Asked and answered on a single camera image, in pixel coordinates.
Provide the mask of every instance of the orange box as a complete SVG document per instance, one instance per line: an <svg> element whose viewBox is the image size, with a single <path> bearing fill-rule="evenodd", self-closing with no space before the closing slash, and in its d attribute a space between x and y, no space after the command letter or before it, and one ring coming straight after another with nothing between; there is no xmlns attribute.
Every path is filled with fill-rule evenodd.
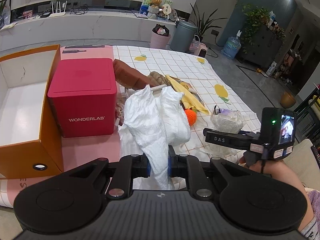
<svg viewBox="0 0 320 240"><path fill-rule="evenodd" d="M47 93L60 45L0 58L0 178L63 172L61 136Z"/></svg>

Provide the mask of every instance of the red box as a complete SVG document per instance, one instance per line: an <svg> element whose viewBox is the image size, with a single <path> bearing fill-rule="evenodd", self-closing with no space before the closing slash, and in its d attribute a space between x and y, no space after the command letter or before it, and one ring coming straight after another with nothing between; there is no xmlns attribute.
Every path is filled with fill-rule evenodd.
<svg viewBox="0 0 320 240"><path fill-rule="evenodd" d="M60 61L48 91L66 138L112 134L116 94L110 58Z"/></svg>

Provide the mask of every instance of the trash can lid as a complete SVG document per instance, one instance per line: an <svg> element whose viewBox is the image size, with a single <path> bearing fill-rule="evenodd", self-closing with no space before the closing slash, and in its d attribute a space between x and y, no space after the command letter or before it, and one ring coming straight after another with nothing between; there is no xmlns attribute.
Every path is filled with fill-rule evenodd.
<svg viewBox="0 0 320 240"><path fill-rule="evenodd" d="M191 23L188 23L186 21L183 21L183 20L180 20L179 21L179 25L189 29L189 30L192 30L192 31L196 31L198 28L196 26L194 26L193 24Z"/></svg>

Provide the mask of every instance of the pink trash can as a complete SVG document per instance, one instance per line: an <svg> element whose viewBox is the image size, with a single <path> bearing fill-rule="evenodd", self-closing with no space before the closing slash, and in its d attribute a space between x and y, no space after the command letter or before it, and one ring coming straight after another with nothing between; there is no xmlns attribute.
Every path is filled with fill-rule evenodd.
<svg viewBox="0 0 320 240"><path fill-rule="evenodd" d="M165 49L165 46L168 44L171 35L168 37L159 35L157 33L151 32L151 42L150 48L152 49Z"/></svg>

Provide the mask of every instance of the box lid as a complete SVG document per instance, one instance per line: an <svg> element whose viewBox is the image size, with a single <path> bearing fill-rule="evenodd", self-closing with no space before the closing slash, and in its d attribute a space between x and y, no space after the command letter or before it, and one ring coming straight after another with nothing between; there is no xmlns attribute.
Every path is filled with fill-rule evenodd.
<svg viewBox="0 0 320 240"><path fill-rule="evenodd" d="M60 61L48 97L114 94L117 92L110 58L66 59Z"/></svg>

